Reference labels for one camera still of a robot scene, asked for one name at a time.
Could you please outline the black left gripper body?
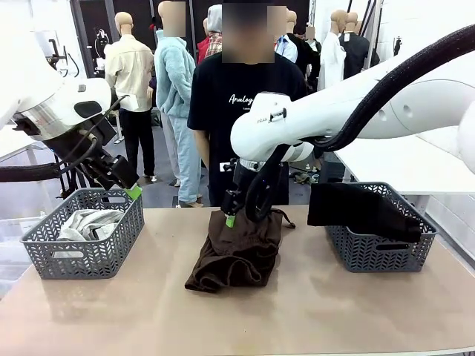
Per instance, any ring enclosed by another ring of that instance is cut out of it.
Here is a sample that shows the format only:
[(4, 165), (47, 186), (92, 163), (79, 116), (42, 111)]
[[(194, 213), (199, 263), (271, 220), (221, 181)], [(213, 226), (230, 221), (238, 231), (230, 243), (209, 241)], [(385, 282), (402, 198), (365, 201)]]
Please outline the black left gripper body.
[(103, 146), (111, 141), (111, 128), (73, 128), (43, 143), (58, 156), (59, 163), (46, 164), (40, 180), (59, 178), (79, 169), (97, 185), (111, 185), (111, 155)]

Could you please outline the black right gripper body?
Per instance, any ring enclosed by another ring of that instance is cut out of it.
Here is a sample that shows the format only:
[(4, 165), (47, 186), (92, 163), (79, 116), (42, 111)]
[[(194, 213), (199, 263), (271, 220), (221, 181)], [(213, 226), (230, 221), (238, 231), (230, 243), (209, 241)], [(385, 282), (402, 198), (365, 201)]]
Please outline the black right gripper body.
[(263, 162), (237, 162), (236, 168), (231, 172), (232, 186), (226, 190), (221, 204), (221, 211), (224, 214), (237, 214), (246, 207), (249, 186), (263, 166)]

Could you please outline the dark brown drawstring shorts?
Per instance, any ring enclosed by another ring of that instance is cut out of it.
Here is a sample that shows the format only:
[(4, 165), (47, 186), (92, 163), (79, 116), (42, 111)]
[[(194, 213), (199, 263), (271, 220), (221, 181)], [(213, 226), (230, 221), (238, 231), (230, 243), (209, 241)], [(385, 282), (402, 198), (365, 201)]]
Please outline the dark brown drawstring shorts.
[(282, 228), (295, 228), (287, 214), (273, 208), (261, 222), (239, 211), (227, 227), (222, 211), (210, 215), (208, 234), (185, 282), (185, 289), (218, 293), (228, 287), (264, 287), (275, 266)]

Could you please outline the light grey sweat garment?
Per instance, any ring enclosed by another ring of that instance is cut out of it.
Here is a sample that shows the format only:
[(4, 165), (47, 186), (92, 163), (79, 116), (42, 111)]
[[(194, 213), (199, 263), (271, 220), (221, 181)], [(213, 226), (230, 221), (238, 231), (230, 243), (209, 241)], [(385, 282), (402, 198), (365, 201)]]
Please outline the light grey sweat garment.
[(62, 224), (56, 241), (94, 242), (110, 237), (124, 213), (114, 209), (81, 209)]

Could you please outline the person's right forearm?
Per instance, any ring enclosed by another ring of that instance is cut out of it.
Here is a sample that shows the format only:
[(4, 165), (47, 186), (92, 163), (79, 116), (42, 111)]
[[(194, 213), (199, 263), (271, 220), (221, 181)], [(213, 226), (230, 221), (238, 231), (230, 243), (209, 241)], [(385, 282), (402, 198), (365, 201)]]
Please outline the person's right forearm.
[(210, 142), (209, 135), (205, 131), (194, 131), (194, 138), (197, 145), (198, 153), (202, 159), (206, 169), (210, 168)]

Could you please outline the white table with grey legs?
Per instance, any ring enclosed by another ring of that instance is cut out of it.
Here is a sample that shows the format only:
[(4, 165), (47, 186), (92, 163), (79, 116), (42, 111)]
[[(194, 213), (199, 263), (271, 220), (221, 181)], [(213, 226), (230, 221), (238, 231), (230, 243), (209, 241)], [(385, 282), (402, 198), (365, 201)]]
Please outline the white table with grey legs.
[(0, 130), (0, 162), (25, 152), (29, 163), (36, 165), (35, 151), (43, 151), (46, 148), (43, 143), (31, 139), (23, 131), (15, 131), (8, 125)]

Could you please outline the grey plastic lattice basket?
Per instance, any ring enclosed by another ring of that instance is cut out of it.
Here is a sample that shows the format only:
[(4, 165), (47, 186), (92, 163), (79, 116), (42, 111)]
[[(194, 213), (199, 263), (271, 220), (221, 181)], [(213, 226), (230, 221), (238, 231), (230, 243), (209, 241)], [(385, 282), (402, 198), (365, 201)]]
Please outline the grey plastic lattice basket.
[(408, 250), (378, 251), (376, 246), (385, 243), (406, 243), (390, 240), (377, 235), (355, 234), (348, 227), (327, 226), (327, 235), (343, 266), (350, 272), (419, 272), (422, 270), (437, 228), (424, 214), (385, 182), (351, 182), (387, 198), (406, 217), (419, 221), (421, 239), (417, 243), (407, 243)]
[[(57, 242), (62, 224), (81, 209), (114, 209), (124, 215), (105, 240)], [(117, 274), (144, 224), (142, 195), (132, 200), (123, 189), (83, 188), (31, 228), (21, 242), (42, 279), (107, 279)]]

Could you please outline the person in black t-shirt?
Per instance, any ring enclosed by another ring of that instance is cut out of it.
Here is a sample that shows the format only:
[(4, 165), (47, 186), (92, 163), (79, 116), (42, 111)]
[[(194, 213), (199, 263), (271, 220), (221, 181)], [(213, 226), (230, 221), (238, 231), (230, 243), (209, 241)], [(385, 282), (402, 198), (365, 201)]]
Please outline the person in black t-shirt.
[(223, 0), (223, 49), (194, 70), (188, 127), (205, 131), (210, 142), (209, 200), (221, 206), (233, 174), (220, 163), (237, 155), (230, 135), (235, 121), (249, 112), (257, 94), (285, 94), (291, 100), (307, 93), (304, 76), (290, 60), (274, 51), (268, 30), (273, 0)]

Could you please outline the mannequin in cream jacket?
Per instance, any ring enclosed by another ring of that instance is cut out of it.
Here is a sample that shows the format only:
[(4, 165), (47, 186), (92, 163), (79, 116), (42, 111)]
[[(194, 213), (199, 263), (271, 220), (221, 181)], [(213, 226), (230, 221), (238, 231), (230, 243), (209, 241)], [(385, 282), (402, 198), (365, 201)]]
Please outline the mannequin in cream jacket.
[(151, 49), (132, 34), (134, 22), (126, 12), (114, 18), (120, 39), (105, 51), (105, 80), (118, 97), (134, 94), (139, 108), (127, 111), (119, 107), (119, 122), (125, 137), (130, 164), (137, 170), (138, 152), (142, 151), (144, 178), (156, 182), (154, 138), (151, 128), (153, 89), (149, 86), (154, 55)]

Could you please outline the mannequin in blue fleece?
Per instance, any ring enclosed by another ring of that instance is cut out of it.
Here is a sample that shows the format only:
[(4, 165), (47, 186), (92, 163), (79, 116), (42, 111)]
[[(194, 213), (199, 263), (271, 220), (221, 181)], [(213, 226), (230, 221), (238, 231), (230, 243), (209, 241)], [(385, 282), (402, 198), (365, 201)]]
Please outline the mannequin in blue fleece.
[(201, 158), (194, 134), (188, 127), (195, 61), (184, 39), (186, 3), (163, 0), (158, 4), (157, 11), (163, 28), (157, 31), (158, 43), (154, 54), (156, 102), (161, 113), (169, 118), (177, 144), (180, 173), (177, 202), (180, 208), (201, 208)]

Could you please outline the mannequin in white blue shirt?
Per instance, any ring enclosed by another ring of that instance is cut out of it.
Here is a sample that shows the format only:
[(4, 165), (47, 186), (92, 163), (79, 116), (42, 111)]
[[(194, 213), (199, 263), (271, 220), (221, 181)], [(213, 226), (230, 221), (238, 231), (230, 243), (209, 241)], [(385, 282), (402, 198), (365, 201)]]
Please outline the mannequin in white blue shirt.
[(276, 40), (275, 52), (284, 58), (296, 63), (298, 58), (298, 49), (296, 44), (290, 39), (297, 22), (297, 16), (294, 11), (286, 10), (286, 33)]

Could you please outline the mannequin in plaid hoodie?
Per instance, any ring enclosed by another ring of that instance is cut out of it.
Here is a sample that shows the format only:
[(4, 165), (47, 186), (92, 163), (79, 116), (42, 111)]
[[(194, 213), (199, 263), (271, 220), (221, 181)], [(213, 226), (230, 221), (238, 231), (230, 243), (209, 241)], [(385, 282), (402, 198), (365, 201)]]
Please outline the mannequin in plaid hoodie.
[(203, 20), (206, 37), (197, 44), (198, 64), (222, 50), (222, 14), (221, 4), (213, 4), (208, 8), (207, 17)]

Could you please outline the white side table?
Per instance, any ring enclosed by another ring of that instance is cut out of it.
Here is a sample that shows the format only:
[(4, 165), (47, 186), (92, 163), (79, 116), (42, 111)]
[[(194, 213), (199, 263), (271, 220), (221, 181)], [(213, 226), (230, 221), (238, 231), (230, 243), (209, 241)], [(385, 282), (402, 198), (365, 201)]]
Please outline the white side table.
[(456, 127), (395, 139), (356, 139), (336, 156), (361, 182), (386, 182), (401, 194), (475, 196), (475, 174), (456, 149)]

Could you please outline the mannequin in black shirt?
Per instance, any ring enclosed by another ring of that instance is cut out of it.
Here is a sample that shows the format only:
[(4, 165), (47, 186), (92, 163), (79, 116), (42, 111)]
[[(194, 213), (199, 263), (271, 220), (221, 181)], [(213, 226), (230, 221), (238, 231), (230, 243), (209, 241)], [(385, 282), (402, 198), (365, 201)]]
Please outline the mannequin in black shirt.
[(346, 52), (344, 60), (344, 79), (359, 74), (363, 70), (370, 49), (368, 39), (356, 33), (357, 23), (357, 13), (348, 13), (345, 30), (339, 37), (340, 45)]

